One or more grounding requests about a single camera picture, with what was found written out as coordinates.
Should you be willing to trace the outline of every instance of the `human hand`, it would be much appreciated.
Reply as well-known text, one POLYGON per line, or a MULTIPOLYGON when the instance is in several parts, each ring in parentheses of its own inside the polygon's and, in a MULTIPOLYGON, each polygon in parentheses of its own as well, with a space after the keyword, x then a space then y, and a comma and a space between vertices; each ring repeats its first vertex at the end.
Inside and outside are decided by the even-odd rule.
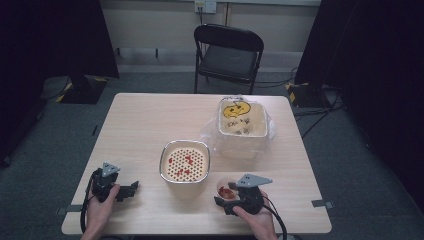
MULTIPOLYGON (((268 198, 268 195, 261 190, 262 196, 268 198)), ((264 198, 265 205, 269 207, 268 199, 264 198)), ((252 215, 239 206, 233 207, 233 211, 243 219, 253 231, 258 240, 277 239, 275 235, 272 213, 266 208, 262 208, 259 213, 252 215)))
POLYGON ((118 195, 119 184, 115 184, 109 192, 109 196, 104 202, 99 202, 97 197, 93 197, 93 193, 88 194, 88 208, 87 208, 87 228, 81 237, 81 240, 93 240, 99 239, 103 233, 106 224, 109 221, 110 215, 112 214, 113 204, 115 203, 115 197, 118 195))

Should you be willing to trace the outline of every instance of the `electrical outlet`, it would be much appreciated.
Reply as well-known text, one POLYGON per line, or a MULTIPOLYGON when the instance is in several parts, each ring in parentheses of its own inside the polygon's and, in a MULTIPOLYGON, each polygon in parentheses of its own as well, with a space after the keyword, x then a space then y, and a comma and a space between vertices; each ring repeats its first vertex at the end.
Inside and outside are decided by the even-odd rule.
POLYGON ((205 2, 206 13, 216 13, 216 2, 205 2))
POLYGON ((206 13, 205 1, 194 1, 194 12, 200 12, 200 9, 202 13, 206 13))

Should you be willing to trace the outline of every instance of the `plastic container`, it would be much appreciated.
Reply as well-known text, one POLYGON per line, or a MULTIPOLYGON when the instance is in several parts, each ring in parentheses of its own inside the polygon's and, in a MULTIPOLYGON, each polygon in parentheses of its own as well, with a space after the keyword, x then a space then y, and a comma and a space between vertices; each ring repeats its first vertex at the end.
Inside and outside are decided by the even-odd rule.
POLYGON ((176 197, 190 199, 204 190, 209 168, 210 153, 206 144, 178 140, 163 149, 159 172, 176 197))
POLYGON ((221 101, 218 111, 218 152, 223 157, 253 159, 266 149, 268 119, 256 102, 221 101))

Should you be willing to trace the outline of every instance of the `bowl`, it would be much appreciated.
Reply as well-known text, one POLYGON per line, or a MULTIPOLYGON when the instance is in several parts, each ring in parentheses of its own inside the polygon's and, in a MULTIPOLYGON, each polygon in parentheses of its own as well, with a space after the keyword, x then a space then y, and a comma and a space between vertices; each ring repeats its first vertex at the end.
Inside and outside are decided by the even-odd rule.
POLYGON ((209 168, 210 152, 205 143, 177 140, 164 147, 159 173, 176 197, 189 199, 204 190, 209 168))
POLYGON ((224 201, 239 200, 238 192, 230 186, 235 185, 237 180, 230 177, 224 177, 216 184, 217 197, 222 198, 224 201))

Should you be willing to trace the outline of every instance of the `wooden table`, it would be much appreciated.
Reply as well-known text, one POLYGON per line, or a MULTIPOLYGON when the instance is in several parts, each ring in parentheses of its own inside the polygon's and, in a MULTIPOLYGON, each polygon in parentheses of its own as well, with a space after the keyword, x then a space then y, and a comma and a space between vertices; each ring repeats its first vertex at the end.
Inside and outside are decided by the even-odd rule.
MULTIPOLYGON (((320 200, 314 173, 288 100, 282 96, 247 96, 261 103, 275 121, 277 134, 269 149, 254 160, 211 155, 206 189, 193 200, 175 198, 159 175, 164 146, 173 140, 199 140, 202 127, 217 111, 221 95, 116 95, 72 204, 82 204, 91 173, 107 161, 121 168, 117 182, 128 186, 140 180, 133 198, 114 205, 105 234, 204 235, 251 234, 240 218, 227 216, 215 205, 216 184, 223 177, 240 179, 252 173, 273 179, 260 188, 280 213, 292 234, 328 233, 331 223, 320 200)), ((62 231, 81 234, 79 213, 68 213, 62 231)), ((281 233, 274 220, 277 233, 281 233)))

